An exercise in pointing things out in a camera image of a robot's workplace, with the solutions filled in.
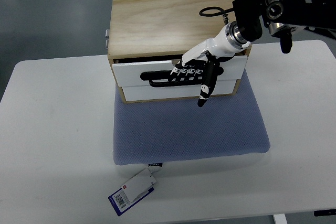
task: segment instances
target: white drawer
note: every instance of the white drawer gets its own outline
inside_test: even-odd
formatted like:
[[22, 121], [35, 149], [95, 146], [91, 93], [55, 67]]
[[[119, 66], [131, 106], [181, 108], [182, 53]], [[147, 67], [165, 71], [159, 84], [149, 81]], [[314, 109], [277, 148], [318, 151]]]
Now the white drawer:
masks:
[[[212, 95], [230, 94], [236, 81], [241, 78], [245, 69], [247, 56], [235, 56], [227, 62], [221, 62], [224, 73], [218, 76]], [[181, 98], [199, 96], [200, 85], [154, 88], [148, 81], [140, 79], [140, 74], [149, 71], [172, 70], [170, 60], [115, 63], [112, 65], [114, 76], [119, 87], [122, 87], [126, 101]]]

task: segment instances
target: white table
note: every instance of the white table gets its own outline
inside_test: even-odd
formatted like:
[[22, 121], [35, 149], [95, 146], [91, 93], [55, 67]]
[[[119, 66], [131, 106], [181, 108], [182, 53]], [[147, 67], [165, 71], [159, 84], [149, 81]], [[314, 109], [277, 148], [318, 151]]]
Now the white table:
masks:
[[20, 62], [0, 103], [0, 223], [165, 223], [336, 208], [336, 60], [321, 41], [254, 45], [246, 66], [266, 154], [170, 162], [121, 217], [142, 165], [113, 163], [106, 56]]

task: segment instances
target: wooden box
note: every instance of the wooden box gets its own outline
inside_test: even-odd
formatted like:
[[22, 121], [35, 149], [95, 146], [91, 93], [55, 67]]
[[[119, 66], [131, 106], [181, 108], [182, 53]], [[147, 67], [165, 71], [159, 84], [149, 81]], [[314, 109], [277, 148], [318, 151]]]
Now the wooden box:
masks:
[[[185, 52], [224, 27], [223, 18], [201, 17], [208, 6], [232, 8], [233, 0], [113, 0], [108, 59], [124, 102], [198, 97], [200, 85], [155, 88], [140, 78], [147, 71], [172, 70]], [[229, 14], [234, 21], [234, 13]], [[247, 56], [221, 63], [213, 95], [234, 94]]]

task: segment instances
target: robotic hand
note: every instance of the robotic hand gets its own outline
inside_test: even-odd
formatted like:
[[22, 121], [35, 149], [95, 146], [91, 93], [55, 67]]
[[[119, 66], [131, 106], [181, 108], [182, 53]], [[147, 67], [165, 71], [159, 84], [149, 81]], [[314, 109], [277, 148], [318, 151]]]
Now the robotic hand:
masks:
[[237, 22], [226, 24], [215, 38], [207, 39], [186, 52], [175, 65], [168, 81], [181, 74], [202, 74], [198, 106], [202, 107], [214, 91], [217, 76], [221, 74], [220, 62], [233, 58], [250, 45], [238, 30]]
[[[212, 94], [217, 76], [221, 74], [219, 63], [232, 59], [235, 53], [259, 39], [262, 34], [260, 16], [273, 37], [280, 39], [281, 50], [287, 54], [292, 47], [292, 34], [306, 29], [316, 34], [336, 39], [336, 0], [234, 0], [233, 8], [224, 11], [220, 7], [207, 7], [201, 16], [223, 15], [235, 11], [236, 22], [228, 24], [215, 38], [207, 39], [186, 52], [172, 70], [168, 81], [179, 75], [202, 74], [201, 94], [198, 106], [203, 106]], [[219, 10], [206, 14], [207, 10]]]

